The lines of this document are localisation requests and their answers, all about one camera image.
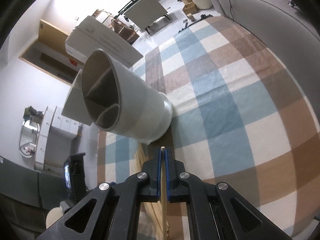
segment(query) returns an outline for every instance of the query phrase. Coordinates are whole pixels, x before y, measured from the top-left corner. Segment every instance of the cabinet drawer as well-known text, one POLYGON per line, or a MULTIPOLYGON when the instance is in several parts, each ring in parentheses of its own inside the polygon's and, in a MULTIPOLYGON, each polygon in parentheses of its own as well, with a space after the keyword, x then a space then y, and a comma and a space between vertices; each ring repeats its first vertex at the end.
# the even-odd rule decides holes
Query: cabinet drawer
POLYGON ((71 119, 67 117, 63 117, 60 129, 68 132, 70 129, 71 119))
POLYGON ((72 133, 76 136, 78 134, 78 130, 79 130, 79 122, 75 120, 71 120, 69 133, 72 133))

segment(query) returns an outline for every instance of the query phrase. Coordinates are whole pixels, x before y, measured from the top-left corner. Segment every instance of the white wall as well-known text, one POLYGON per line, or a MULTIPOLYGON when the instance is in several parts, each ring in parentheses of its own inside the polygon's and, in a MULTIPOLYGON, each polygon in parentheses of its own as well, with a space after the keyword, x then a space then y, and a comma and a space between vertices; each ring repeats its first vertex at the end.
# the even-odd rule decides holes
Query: white wall
POLYGON ((34 157, 23 158, 18 149, 24 108, 33 106, 43 111, 47 106, 63 106, 70 88, 18 59, 37 38, 39 21, 49 1, 37 0, 31 5, 10 32, 8 51, 1 51, 6 60, 0 60, 0 156, 30 169, 34 157))
POLYGON ((8 60, 33 37, 38 36, 39 21, 51 0, 36 0, 18 20, 10 32, 8 60))
POLYGON ((96 9, 117 15, 129 0, 52 0, 43 19, 70 34, 75 26, 96 9))
POLYGON ((69 88, 18 58, 11 60, 0 71, 0 156, 33 169, 34 158, 23 158, 18 149, 24 108, 63 107, 69 88))

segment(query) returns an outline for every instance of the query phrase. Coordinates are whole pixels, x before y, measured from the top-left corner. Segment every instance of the plaid blanket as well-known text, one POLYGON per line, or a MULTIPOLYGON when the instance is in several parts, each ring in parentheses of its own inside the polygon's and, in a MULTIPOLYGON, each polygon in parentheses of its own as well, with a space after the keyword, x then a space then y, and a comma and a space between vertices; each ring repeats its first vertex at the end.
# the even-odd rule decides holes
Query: plaid blanket
MULTIPOLYGON (((210 17, 132 71, 174 107, 171 127, 151 146, 173 147, 186 171, 205 182, 229 183, 290 236, 311 222, 320 207, 319 124, 290 72, 258 38, 210 17)), ((101 131, 98 182, 133 174, 136 149, 135 140, 101 131)), ((167 212, 170 238, 188 239, 185 204, 169 204, 167 212)), ((138 238, 153 239, 141 214, 138 238)))

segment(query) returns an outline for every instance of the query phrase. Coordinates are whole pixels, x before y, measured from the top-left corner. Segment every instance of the floor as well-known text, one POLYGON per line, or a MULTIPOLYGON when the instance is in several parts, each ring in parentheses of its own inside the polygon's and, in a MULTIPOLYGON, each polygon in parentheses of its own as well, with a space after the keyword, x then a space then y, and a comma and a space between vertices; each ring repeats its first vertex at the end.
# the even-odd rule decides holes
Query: floor
MULTIPOLYGON (((160 18, 150 27, 150 35, 145 30, 143 30, 143 32, 138 31, 140 38, 135 41, 133 47, 142 55, 146 55, 154 48, 172 38, 185 26, 183 20, 187 19, 187 17, 182 11, 184 6, 182 2, 177 2, 177 0, 161 0, 160 3, 168 11, 168 15, 172 20, 169 21, 165 17, 160 18)), ((212 16, 220 15, 212 7, 211 9, 201 10, 194 14, 195 19, 199 20, 201 14, 211 14, 212 16)), ((91 126, 83 125, 82 136, 76 138, 73 148, 74 153, 86 153, 84 157, 84 171, 86 185, 89 189, 97 186, 98 136, 99 129, 94 124, 91 126)))
MULTIPOLYGON (((142 55, 146 55, 154 48, 172 38, 185 26, 183 20, 187 19, 187 16, 182 11, 184 6, 183 2, 177 2, 177 0, 161 0, 160 3, 168 11, 171 21, 165 17, 158 19, 158 21, 149 28, 150 35, 145 30, 137 32, 140 37, 135 41, 133 47, 142 55)), ((195 20, 199 20, 201 14, 220 16, 212 7, 208 10, 199 10, 199 12, 193 15, 195 20)))

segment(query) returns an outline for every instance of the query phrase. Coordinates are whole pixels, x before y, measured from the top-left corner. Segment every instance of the white box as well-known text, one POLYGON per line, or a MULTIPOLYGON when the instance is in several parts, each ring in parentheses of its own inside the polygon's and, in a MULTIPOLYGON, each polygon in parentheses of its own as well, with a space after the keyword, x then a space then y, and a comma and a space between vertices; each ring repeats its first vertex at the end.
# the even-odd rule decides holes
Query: white box
POLYGON ((85 63, 97 49, 103 49, 128 68, 143 57, 112 29, 88 16, 66 39, 66 50, 69 55, 85 63))

